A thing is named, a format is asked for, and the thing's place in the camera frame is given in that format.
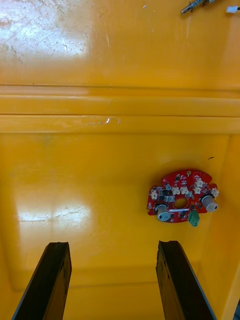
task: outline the screw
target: screw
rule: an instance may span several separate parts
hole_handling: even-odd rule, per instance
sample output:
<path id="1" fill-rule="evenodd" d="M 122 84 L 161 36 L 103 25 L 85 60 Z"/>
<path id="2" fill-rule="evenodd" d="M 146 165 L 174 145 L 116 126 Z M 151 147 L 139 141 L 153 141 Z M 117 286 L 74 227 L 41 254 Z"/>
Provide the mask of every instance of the screw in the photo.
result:
<path id="1" fill-rule="evenodd" d="M 195 0 L 195 1 L 192 1 L 184 9 L 182 9 L 181 14 L 184 15 L 188 11 L 193 12 L 196 7 L 198 7 L 200 5 L 205 6 L 208 3 L 211 4 L 214 1 L 215 0 Z"/>

